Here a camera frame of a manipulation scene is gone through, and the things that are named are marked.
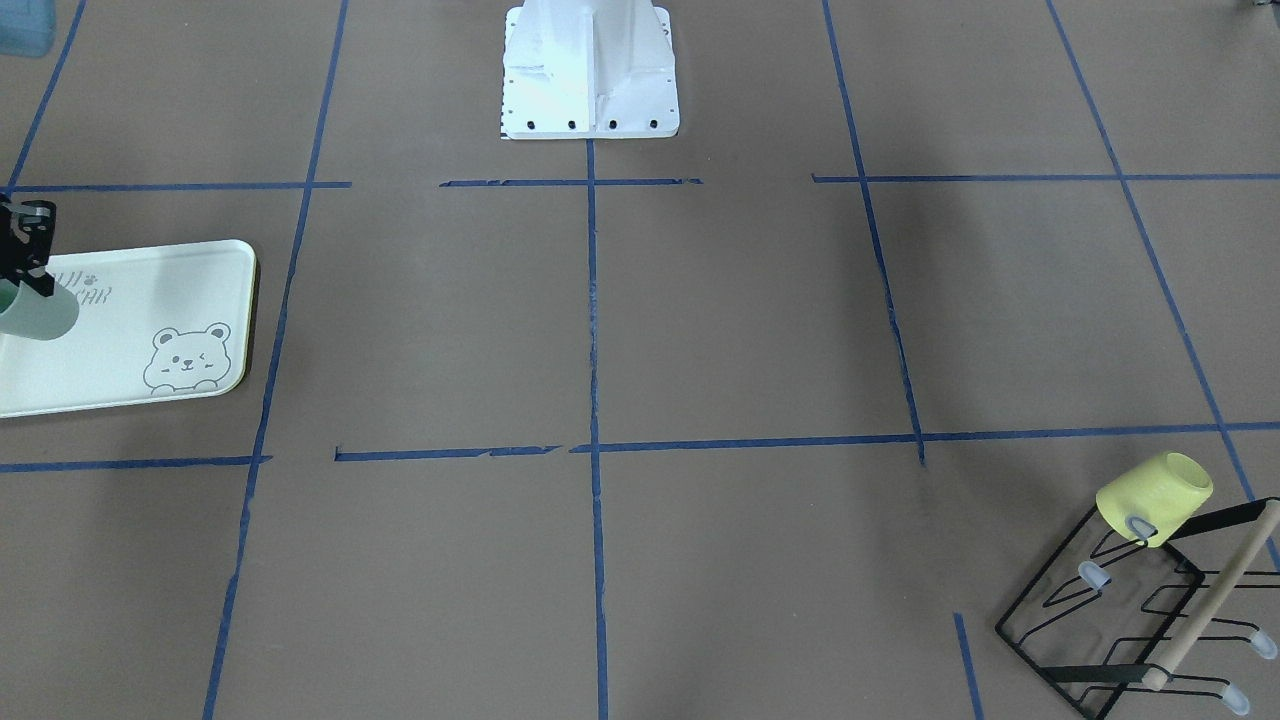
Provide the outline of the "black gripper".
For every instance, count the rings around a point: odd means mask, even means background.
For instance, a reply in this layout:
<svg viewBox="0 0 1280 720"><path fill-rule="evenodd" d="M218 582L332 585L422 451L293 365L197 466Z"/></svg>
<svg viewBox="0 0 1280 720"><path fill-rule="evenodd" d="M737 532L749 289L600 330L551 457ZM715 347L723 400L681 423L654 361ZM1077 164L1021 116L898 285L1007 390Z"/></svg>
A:
<svg viewBox="0 0 1280 720"><path fill-rule="evenodd" d="M19 290L52 297L55 278L49 273L58 206L45 200L15 202L1 197L1 275Z"/></svg>

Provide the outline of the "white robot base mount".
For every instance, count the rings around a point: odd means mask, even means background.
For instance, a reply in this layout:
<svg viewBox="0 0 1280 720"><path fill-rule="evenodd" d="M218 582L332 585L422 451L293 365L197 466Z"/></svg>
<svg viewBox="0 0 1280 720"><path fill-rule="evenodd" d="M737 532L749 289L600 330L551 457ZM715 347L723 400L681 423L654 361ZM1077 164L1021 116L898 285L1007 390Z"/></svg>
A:
<svg viewBox="0 0 1280 720"><path fill-rule="evenodd" d="M525 1L504 18L500 137L669 138L673 26L652 1Z"/></svg>

